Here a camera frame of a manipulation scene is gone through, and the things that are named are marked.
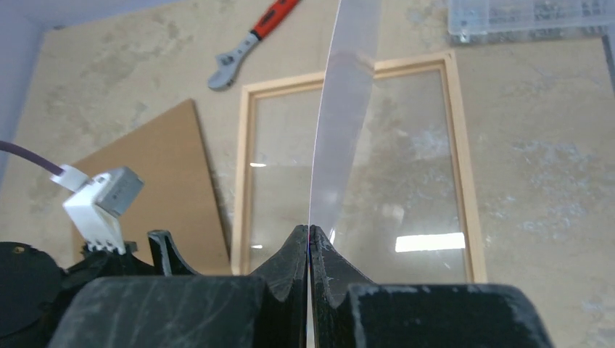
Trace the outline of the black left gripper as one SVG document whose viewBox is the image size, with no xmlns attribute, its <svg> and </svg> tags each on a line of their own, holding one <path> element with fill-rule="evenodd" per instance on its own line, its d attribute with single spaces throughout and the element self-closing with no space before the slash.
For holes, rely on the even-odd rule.
<svg viewBox="0 0 615 348">
<path fill-rule="evenodd" d="M 83 246 L 83 259 L 67 269 L 29 244 L 3 241 L 1 346 L 46 347 L 73 298 L 97 278 L 196 274 L 179 254 L 169 231 L 150 231 L 147 238 L 152 264 L 137 258 L 136 242 L 127 241 L 125 254 Z"/>
</svg>

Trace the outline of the building photo print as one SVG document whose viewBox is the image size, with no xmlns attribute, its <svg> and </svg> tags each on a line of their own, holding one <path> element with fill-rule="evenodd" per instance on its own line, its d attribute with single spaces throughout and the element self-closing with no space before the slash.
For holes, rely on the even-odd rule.
<svg viewBox="0 0 615 348">
<path fill-rule="evenodd" d="M 325 257 L 334 233 L 366 117 L 378 49 L 380 1 L 340 1 L 337 7 L 315 135 L 309 203 L 309 256 L 316 347 L 334 331 Z"/>
</svg>

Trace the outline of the light wooden picture frame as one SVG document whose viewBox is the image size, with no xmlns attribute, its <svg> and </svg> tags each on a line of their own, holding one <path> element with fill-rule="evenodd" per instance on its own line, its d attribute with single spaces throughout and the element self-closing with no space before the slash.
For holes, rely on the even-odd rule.
<svg viewBox="0 0 615 348">
<path fill-rule="evenodd" d="M 461 226 L 466 234 L 466 277 L 470 281 L 484 283 L 487 281 L 487 269 L 455 52 L 446 50 L 376 62 L 375 77 L 377 79 L 396 78 L 430 70 L 438 70 L 442 79 L 458 212 Z M 242 87 L 235 179 L 235 216 L 230 251 L 231 271 L 235 275 L 244 275 L 249 272 L 247 243 L 251 228 L 252 179 L 248 159 L 255 138 L 256 102 L 262 98 L 320 89 L 323 79 L 323 72 L 312 72 L 251 83 Z"/>
</svg>

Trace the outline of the brown backing board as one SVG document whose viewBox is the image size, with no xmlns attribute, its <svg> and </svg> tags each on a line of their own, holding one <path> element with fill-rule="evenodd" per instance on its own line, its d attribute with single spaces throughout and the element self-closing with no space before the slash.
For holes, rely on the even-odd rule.
<svg viewBox="0 0 615 348">
<path fill-rule="evenodd" d="M 180 256 L 197 272 L 228 276 L 231 266 L 196 105 L 187 99 L 74 167 L 94 176 L 126 166 L 144 182 L 120 217 L 135 256 L 151 264 L 147 234 L 169 231 Z"/>
</svg>

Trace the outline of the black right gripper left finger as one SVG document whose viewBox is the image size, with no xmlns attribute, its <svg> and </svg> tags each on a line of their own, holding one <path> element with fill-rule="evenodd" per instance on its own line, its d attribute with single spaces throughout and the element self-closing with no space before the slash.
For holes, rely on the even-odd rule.
<svg viewBox="0 0 615 348">
<path fill-rule="evenodd" d="M 308 235 L 298 225 L 249 275 L 98 278 L 51 347 L 304 347 Z"/>
</svg>

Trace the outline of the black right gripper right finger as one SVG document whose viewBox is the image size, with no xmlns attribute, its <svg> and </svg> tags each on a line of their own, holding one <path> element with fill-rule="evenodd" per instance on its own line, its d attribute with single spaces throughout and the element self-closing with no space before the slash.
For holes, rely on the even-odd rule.
<svg viewBox="0 0 615 348">
<path fill-rule="evenodd" d="M 380 284 L 310 227 L 317 347 L 551 347 L 525 294 L 496 283 Z"/>
</svg>

